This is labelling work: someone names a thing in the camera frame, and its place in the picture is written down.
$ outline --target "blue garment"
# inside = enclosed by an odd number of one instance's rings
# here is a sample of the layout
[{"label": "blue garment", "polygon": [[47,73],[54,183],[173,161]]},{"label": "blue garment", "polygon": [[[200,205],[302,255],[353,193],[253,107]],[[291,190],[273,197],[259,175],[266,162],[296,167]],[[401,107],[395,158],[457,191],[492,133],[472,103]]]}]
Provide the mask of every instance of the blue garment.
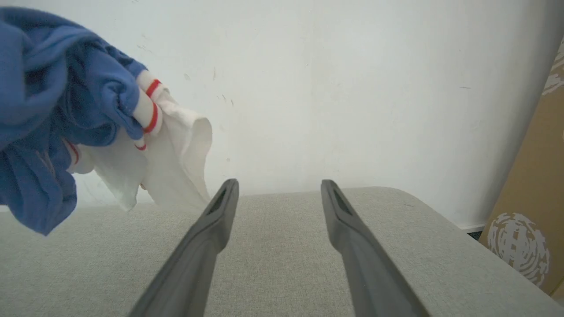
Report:
[{"label": "blue garment", "polygon": [[52,14],[0,8],[0,204],[49,234],[76,207],[62,138],[107,146],[133,119],[145,69],[92,31]]}]

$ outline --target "white print on cardboard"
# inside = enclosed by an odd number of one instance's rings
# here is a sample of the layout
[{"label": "white print on cardboard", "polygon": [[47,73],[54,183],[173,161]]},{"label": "white print on cardboard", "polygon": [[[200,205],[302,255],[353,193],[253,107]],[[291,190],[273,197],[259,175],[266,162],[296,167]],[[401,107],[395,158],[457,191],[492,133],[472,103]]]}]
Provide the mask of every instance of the white print on cardboard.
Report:
[{"label": "white print on cardboard", "polygon": [[558,73],[553,73],[555,69],[564,65],[564,40],[560,43],[560,47],[558,48],[558,54],[554,59],[554,64],[552,65],[552,69],[550,70],[551,74],[548,76],[547,82],[544,84],[544,91],[543,96],[552,93],[553,91],[557,90],[560,86],[564,85],[564,80],[560,78]]},{"label": "white print on cardboard", "polygon": [[538,287],[548,273],[550,253],[534,222],[517,213],[503,213],[488,231],[489,249]]}]

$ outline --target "white cloth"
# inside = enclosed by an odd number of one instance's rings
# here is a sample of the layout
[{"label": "white cloth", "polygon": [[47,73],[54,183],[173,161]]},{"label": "white cloth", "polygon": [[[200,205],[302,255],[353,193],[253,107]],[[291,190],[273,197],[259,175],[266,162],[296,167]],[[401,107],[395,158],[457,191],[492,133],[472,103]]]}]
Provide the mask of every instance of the white cloth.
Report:
[{"label": "white cloth", "polygon": [[178,105],[148,71],[139,75],[137,84],[141,91],[134,117],[145,129],[143,138],[131,140],[121,129],[107,147],[67,144],[73,159],[69,171],[94,169],[124,210],[135,206],[142,184],[162,208],[203,211],[210,201],[204,180],[212,144],[209,120]]}]

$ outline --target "white circular print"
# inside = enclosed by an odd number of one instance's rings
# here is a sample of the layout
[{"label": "white circular print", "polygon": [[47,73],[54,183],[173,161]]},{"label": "white circular print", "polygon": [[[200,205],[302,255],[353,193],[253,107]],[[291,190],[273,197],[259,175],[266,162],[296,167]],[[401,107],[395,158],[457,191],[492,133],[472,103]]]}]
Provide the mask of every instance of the white circular print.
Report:
[{"label": "white circular print", "polygon": [[529,281],[541,286],[548,273],[550,253],[534,222],[517,213],[503,213],[488,231],[488,247]]}]

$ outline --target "wall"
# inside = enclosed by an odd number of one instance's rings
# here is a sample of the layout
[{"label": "wall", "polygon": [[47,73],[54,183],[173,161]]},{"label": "wall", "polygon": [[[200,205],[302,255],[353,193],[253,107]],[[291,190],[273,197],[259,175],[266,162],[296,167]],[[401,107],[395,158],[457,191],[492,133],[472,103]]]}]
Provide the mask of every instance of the wall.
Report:
[{"label": "wall", "polygon": [[[11,3],[91,28],[209,116],[212,192],[390,186],[461,227],[486,221],[564,22],[556,0]],[[77,183],[81,206],[114,203]]]}]

